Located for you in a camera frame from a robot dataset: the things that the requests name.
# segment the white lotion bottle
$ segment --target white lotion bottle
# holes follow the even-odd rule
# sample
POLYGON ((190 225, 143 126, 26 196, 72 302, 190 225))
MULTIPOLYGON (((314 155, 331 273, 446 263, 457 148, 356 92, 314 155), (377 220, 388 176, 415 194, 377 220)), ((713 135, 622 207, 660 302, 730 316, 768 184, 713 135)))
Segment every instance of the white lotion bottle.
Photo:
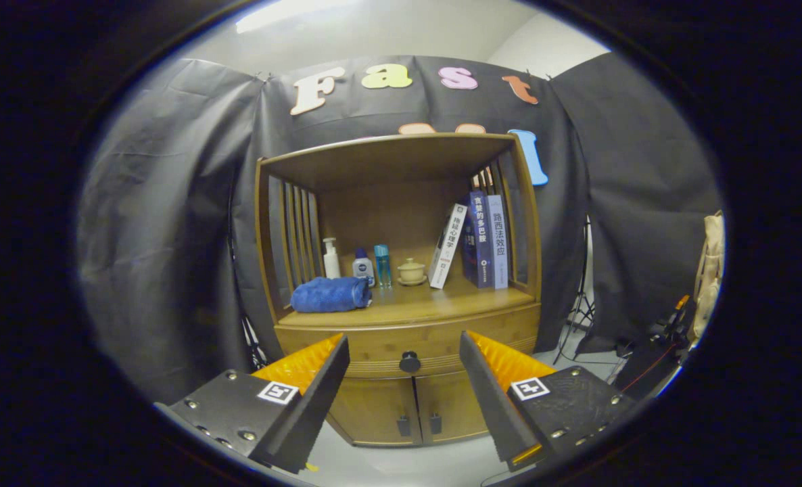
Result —
POLYGON ((323 256, 323 265, 326 267, 326 277, 336 279, 341 277, 341 268, 338 263, 338 253, 335 252, 335 237, 324 238, 326 255, 323 256))
POLYGON ((356 249, 356 260, 352 261, 352 275, 368 280, 368 287, 374 287, 374 264, 364 253, 364 249, 356 249))

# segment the cabinet handle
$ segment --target cabinet handle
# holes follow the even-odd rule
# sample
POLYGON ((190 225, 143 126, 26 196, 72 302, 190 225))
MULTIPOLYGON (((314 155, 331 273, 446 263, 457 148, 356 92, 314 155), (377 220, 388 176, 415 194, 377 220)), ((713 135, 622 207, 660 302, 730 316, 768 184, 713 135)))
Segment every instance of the cabinet handle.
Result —
POLYGON ((444 419, 442 419, 439 414, 432 413, 431 418, 428 420, 431 422, 431 434, 438 435, 444 431, 444 419))
POLYGON ((416 357, 416 352, 404 352, 401 354, 401 361, 398 363, 398 368, 407 373, 414 373, 422 367, 419 358, 416 357))
POLYGON ((409 436, 410 435, 410 419, 407 416, 401 416, 398 419, 398 433, 401 436, 409 436))

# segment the blue towel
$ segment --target blue towel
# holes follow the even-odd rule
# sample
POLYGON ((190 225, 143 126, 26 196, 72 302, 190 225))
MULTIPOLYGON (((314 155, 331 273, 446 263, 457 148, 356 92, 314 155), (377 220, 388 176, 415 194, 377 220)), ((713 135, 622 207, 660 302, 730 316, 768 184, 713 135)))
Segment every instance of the blue towel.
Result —
POLYGON ((317 277, 293 291, 290 305, 298 312, 333 312, 364 308, 371 301, 367 279, 317 277))

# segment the beige bag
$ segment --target beige bag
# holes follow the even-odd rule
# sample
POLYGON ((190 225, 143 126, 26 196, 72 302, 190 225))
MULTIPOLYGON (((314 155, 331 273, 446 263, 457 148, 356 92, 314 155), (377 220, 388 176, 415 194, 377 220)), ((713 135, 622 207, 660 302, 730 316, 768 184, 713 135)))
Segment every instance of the beige bag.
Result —
POLYGON ((726 253, 726 234, 723 232, 723 212, 705 216, 705 246, 701 250, 699 270, 695 275, 695 317, 688 338, 695 345, 705 332, 711 318, 713 306, 720 294, 720 281, 723 278, 723 264, 726 253))

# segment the small bottle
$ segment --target small bottle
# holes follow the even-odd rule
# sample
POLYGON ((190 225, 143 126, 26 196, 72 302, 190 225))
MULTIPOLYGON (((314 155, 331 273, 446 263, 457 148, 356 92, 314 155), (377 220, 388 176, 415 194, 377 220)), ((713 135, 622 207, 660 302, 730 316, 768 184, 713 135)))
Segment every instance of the small bottle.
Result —
POLYGON ((352 275, 368 280, 368 287, 374 287, 374 264, 364 253, 364 249, 356 249, 356 260, 352 261, 352 275))
POLYGON ((380 287, 392 287, 392 271, 389 268, 389 247, 374 246, 374 259, 377 261, 377 279, 380 287))
POLYGON ((326 244, 326 255, 323 256, 323 265, 326 266, 326 277, 335 279, 341 277, 341 268, 338 265, 338 254, 335 252, 335 237, 324 238, 326 244))

